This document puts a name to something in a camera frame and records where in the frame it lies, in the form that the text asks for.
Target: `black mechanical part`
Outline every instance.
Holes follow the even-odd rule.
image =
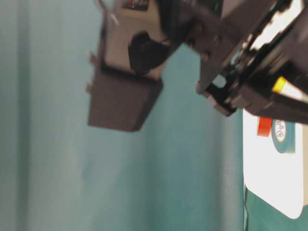
[[[89,125],[140,130],[162,88],[161,81],[107,67],[97,69],[91,88]]]
[[[148,32],[139,32],[128,47],[130,68],[137,74],[146,74],[164,63],[170,50],[170,46],[152,40]]]

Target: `blurry background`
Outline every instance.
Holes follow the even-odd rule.
[[[91,0],[0,1],[0,230],[243,230],[241,113],[195,93],[188,48],[141,132],[87,126],[101,22]]]

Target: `teal fabric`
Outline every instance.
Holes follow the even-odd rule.
[[[0,1],[0,230],[243,230],[242,115],[195,93],[188,48],[141,132],[87,126],[100,25],[91,0]]]
[[[304,207],[298,219],[290,219],[252,192],[247,190],[246,208],[248,231],[306,231],[308,207]]]

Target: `teal surface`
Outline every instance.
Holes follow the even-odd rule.
[[[306,231],[308,228],[308,206],[298,219],[290,219],[265,201],[247,191],[247,231]]]
[[[100,25],[90,0],[0,1],[0,230],[243,230],[241,112],[195,93],[192,51],[141,132],[87,126]]]

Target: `sticker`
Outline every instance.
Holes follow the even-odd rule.
[[[271,136],[279,153],[295,152],[295,123],[274,119]]]
[[[271,124],[272,118],[259,117],[257,135],[268,137],[270,135]]]

